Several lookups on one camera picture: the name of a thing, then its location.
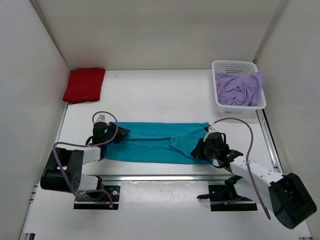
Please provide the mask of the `teal t shirt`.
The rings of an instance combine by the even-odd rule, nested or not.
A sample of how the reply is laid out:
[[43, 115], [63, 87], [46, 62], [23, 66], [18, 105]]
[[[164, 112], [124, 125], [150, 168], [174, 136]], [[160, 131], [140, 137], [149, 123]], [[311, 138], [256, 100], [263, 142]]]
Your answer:
[[207, 165], [190, 155], [206, 133], [208, 122], [120, 122], [130, 130], [120, 143], [111, 143], [105, 159], [136, 163]]

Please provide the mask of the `red t shirt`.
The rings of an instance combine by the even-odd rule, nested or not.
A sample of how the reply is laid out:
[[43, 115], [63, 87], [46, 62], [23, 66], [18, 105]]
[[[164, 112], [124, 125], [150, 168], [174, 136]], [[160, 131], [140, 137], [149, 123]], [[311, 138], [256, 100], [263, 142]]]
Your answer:
[[98, 67], [71, 70], [62, 100], [68, 104], [99, 101], [105, 73]]

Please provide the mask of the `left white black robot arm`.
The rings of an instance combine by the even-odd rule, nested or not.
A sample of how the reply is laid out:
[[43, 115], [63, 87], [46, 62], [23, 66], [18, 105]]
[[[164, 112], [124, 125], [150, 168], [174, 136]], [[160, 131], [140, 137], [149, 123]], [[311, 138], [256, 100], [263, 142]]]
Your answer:
[[98, 121], [93, 124], [92, 135], [87, 139], [86, 147], [73, 150], [55, 147], [41, 175], [41, 188], [88, 194], [93, 200], [100, 200], [105, 194], [102, 179], [82, 174], [83, 165], [102, 160], [108, 152], [108, 145], [121, 143], [130, 132], [113, 122]]

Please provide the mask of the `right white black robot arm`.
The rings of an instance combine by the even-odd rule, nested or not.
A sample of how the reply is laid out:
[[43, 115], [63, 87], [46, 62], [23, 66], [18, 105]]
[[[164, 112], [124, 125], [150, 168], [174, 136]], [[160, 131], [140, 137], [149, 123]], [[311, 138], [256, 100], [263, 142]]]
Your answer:
[[190, 155], [210, 163], [217, 161], [217, 168], [232, 174], [223, 185], [216, 185], [208, 194], [197, 197], [209, 199], [215, 211], [226, 211], [228, 204], [250, 200], [272, 211], [291, 230], [317, 212], [298, 175], [285, 175], [244, 159], [243, 153], [230, 149], [224, 133], [213, 132], [200, 138]]

